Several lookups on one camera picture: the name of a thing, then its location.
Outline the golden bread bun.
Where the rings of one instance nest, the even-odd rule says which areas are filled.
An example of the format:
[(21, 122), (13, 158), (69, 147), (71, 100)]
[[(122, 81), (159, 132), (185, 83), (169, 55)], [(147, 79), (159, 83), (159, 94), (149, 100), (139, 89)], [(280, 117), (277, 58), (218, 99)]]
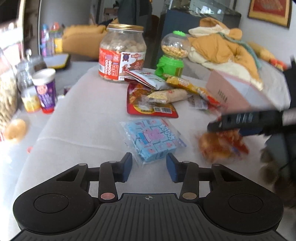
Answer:
[(195, 141), (201, 156), (210, 164), (226, 164), (249, 154), (239, 130), (196, 134)]

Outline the blue Peppa Pig snack pack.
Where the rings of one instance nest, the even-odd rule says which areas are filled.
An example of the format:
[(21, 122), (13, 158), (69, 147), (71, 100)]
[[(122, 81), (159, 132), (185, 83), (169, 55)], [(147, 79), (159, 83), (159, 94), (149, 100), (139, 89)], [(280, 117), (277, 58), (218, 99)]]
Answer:
[(125, 143), (140, 165), (162, 160), (184, 149), (186, 139), (165, 118), (142, 118), (120, 122)]

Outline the red chicken snack pouch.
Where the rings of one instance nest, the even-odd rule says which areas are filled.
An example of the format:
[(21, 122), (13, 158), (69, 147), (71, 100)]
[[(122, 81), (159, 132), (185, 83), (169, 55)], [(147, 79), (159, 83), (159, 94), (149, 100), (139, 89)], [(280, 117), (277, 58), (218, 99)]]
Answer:
[(149, 103), (146, 97), (153, 90), (135, 81), (130, 81), (127, 88), (126, 110), (130, 115), (152, 116), (162, 118), (178, 118), (179, 115), (172, 104)]

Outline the pink cardboard box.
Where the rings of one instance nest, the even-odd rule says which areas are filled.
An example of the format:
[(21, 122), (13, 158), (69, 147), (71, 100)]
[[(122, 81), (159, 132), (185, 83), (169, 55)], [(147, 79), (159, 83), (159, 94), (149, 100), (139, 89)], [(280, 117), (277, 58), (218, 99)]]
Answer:
[(221, 71), (211, 71), (206, 88), (226, 107), (227, 113), (276, 109), (251, 83)]

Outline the yellow chip bag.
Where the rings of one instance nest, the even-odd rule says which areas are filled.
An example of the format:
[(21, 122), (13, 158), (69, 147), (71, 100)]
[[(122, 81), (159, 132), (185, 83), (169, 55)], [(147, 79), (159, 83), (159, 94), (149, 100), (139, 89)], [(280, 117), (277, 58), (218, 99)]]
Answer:
[(189, 80), (186, 80), (184, 78), (171, 76), (168, 74), (165, 74), (164, 77), (166, 78), (166, 83), (168, 85), (175, 88), (184, 89), (192, 94), (198, 94), (213, 106), (222, 106), (222, 103), (218, 101), (210, 92), (208, 92), (206, 88), (195, 86)]

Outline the small red label packet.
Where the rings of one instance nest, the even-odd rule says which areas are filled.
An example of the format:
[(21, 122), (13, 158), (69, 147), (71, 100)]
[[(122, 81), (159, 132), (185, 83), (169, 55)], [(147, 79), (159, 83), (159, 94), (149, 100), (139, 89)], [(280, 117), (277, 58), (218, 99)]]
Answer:
[(192, 95), (188, 98), (189, 106), (196, 110), (207, 110), (208, 103), (199, 95)]

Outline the beige cracker stick pack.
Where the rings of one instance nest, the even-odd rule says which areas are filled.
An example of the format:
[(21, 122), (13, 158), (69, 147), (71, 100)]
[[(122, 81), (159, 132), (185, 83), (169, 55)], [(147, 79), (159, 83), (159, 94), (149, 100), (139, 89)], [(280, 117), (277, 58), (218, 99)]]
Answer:
[(184, 89), (169, 89), (155, 91), (145, 97), (145, 100), (149, 103), (168, 104), (173, 102), (182, 101), (188, 99), (192, 95)]

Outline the yellow cream blanket pile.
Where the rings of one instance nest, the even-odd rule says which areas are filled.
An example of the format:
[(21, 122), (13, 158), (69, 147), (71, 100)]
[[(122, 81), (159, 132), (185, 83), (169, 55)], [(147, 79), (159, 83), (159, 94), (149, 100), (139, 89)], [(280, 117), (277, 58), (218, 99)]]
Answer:
[(191, 28), (189, 60), (211, 70), (218, 70), (245, 80), (262, 90), (261, 62), (249, 44), (242, 41), (239, 28), (228, 28), (214, 18), (203, 18)]

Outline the white silver snack bag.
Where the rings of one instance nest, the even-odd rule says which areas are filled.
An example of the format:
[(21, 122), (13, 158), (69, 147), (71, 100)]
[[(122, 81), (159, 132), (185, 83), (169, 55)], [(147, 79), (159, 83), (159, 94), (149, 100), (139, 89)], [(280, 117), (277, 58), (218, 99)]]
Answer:
[(168, 85), (164, 79), (154, 75), (151, 72), (128, 69), (125, 69), (125, 72), (133, 77), (137, 82), (151, 88), (152, 90), (159, 91), (171, 89), (170, 85)]

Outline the green gumball candy dispenser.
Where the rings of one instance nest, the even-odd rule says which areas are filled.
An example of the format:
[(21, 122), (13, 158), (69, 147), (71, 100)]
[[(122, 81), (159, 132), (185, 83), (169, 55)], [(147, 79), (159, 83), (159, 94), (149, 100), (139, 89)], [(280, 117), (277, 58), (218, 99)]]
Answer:
[(184, 69), (184, 59), (188, 57), (191, 44), (182, 31), (173, 31), (161, 41), (163, 55), (159, 58), (155, 75), (163, 78), (165, 74), (181, 77)]

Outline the framed red picture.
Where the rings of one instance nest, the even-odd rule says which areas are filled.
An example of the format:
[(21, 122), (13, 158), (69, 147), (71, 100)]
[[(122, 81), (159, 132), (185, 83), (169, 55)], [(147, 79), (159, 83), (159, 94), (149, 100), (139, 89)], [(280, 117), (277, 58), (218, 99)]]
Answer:
[(290, 28), (292, 17), (291, 0), (251, 0), (248, 18)]

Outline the clear plastic jar left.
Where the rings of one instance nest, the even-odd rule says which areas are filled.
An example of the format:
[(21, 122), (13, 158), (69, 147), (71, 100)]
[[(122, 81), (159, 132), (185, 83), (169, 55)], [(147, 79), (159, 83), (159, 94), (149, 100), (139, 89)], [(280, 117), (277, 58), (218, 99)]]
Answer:
[(21, 93), (25, 110), (28, 113), (39, 111), (41, 109), (41, 103), (32, 79), (35, 73), (34, 66), (29, 61), (23, 60), (16, 66), (16, 70), (18, 90)]

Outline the purple paper cup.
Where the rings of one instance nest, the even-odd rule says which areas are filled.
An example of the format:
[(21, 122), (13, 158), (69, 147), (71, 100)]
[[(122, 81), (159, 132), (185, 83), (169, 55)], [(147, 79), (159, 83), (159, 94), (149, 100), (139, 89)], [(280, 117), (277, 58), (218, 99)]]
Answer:
[(56, 106), (56, 70), (46, 68), (37, 71), (32, 76), (32, 82), (41, 102), (43, 113), (50, 114)]

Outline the large nut jar gold lid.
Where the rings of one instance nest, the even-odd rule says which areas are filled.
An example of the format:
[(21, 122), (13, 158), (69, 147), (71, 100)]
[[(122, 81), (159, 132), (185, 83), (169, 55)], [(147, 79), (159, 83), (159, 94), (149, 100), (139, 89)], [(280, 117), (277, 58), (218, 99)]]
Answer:
[(109, 24), (99, 47), (99, 75), (111, 81), (123, 81), (126, 70), (141, 70), (147, 46), (144, 27)]

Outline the orange bean bag cushion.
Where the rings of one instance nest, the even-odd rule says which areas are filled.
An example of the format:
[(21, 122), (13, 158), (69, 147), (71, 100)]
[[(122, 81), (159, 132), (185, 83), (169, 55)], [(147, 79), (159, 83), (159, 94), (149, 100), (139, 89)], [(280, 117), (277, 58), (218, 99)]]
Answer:
[(98, 60), (100, 43), (106, 34), (105, 25), (66, 27), (62, 36), (62, 51)]

